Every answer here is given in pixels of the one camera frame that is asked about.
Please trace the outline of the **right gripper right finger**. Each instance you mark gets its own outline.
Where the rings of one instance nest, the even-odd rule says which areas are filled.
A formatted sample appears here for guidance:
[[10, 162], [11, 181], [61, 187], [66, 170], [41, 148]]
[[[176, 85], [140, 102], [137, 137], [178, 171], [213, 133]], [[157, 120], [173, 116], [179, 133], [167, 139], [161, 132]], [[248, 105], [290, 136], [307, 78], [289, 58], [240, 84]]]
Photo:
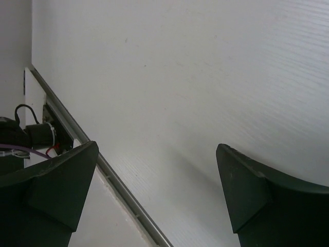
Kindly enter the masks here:
[[328, 187], [259, 163], [226, 144], [216, 159], [241, 246], [328, 246]]

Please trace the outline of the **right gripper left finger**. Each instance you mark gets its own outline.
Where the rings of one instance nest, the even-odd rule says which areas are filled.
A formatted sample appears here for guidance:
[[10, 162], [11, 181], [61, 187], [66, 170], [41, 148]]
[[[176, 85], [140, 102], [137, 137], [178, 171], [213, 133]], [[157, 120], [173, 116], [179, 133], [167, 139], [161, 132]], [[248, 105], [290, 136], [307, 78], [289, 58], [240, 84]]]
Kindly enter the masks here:
[[94, 175], [95, 141], [1, 176], [1, 246], [68, 246]]

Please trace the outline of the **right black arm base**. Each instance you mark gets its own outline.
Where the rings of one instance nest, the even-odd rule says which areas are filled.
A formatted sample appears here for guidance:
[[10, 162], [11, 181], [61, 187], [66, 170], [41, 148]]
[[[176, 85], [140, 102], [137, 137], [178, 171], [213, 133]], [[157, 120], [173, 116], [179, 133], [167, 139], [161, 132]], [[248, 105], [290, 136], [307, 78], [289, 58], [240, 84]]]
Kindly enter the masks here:
[[[35, 121], [25, 128], [20, 127], [18, 110], [26, 107]], [[32, 107], [20, 104], [14, 111], [14, 119], [1, 117], [1, 175], [24, 168], [24, 161], [32, 154], [46, 149], [41, 157], [49, 158], [54, 151], [57, 155], [73, 148], [74, 139], [69, 136], [50, 106], [43, 106], [42, 121], [39, 122]]]

